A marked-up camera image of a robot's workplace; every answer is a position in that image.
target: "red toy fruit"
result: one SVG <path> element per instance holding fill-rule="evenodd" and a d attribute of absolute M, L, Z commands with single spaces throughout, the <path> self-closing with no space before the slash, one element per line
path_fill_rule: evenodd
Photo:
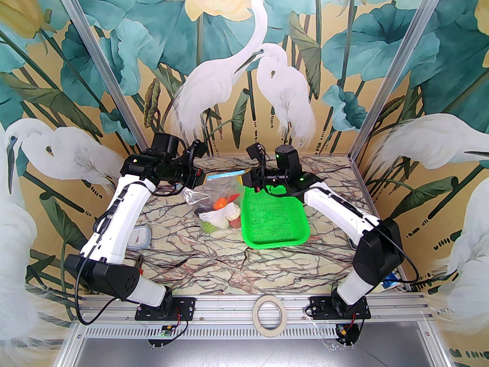
<path fill-rule="evenodd" d="M 222 209 L 224 208 L 226 205 L 228 204 L 227 202 L 227 199 L 224 198 L 224 197 L 220 197 L 218 198 L 215 203 L 214 203 L 214 209 L 215 210 L 218 210 L 218 209 Z"/>

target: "masking tape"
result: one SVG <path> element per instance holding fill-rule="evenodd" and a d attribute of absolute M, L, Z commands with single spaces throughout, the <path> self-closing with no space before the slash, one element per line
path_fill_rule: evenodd
<path fill-rule="evenodd" d="M 260 307 L 267 302 L 273 303 L 280 311 L 280 323 L 275 329 L 264 328 L 258 319 L 258 311 L 260 310 Z M 273 295 L 262 296 L 255 302 L 255 306 L 253 306 L 253 325 L 255 325 L 256 330 L 265 337 L 278 336 L 287 326 L 287 310 L 285 305 Z"/>

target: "painted wall mural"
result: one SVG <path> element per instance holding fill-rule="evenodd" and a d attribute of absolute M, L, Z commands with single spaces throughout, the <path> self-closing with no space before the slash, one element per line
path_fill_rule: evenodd
<path fill-rule="evenodd" d="M 410 67 L 357 159 L 381 216 L 400 224 L 414 289 L 457 366 L 489 364 L 488 2 L 440 2 L 423 35 L 438 53 Z"/>
<path fill-rule="evenodd" d="M 205 138 L 210 155 L 257 140 L 348 152 L 420 2 L 79 1 L 148 139 Z M 412 66 L 434 58 L 434 41 Z"/>
<path fill-rule="evenodd" d="M 2 365 L 52 364 L 74 315 L 65 256 L 135 144 L 61 2 L 0 0 Z"/>

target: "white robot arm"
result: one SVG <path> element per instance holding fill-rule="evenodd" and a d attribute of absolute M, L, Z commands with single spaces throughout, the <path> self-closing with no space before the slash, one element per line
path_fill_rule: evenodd
<path fill-rule="evenodd" d="M 97 219 L 93 236 L 80 255 L 66 258 L 66 269 L 77 282 L 88 289 L 170 313 L 171 289 L 144 278 L 138 268 L 123 265 L 122 261 L 138 216 L 161 180 L 172 185 L 180 183 L 182 188 L 194 188 L 205 180 L 205 173 L 193 166 L 194 157 L 205 153 L 205 145 L 196 140 L 176 158 L 178 142 L 175 136 L 157 133 L 151 148 L 126 159 L 114 198 L 107 211 Z M 259 143 L 247 150 L 261 166 L 248 170 L 241 177 L 243 185 L 256 191 L 267 190 L 267 185 L 284 185 L 288 191 L 286 195 L 295 196 L 319 210 L 344 230 L 357 246 L 353 270 L 332 291 L 335 315 L 348 316 L 352 306 L 403 261 L 398 249 L 397 224 L 363 212 L 332 191 L 316 175 L 303 172 L 299 155 L 290 145 L 276 148 L 278 168 L 274 169 L 265 168 L 266 153 Z"/>

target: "metal grill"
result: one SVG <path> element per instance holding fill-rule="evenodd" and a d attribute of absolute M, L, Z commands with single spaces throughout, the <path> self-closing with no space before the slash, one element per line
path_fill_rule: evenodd
<path fill-rule="evenodd" d="M 181 325 L 175 335 L 185 328 Z M 277 337 L 261 335 L 253 325 L 189 325 L 181 336 L 185 339 L 323 339 L 337 338 L 335 325 L 319 324 L 316 327 L 306 325 L 288 325 Z M 162 336 L 162 325 L 96 325 L 87 328 L 85 338 L 103 339 L 171 339 Z"/>

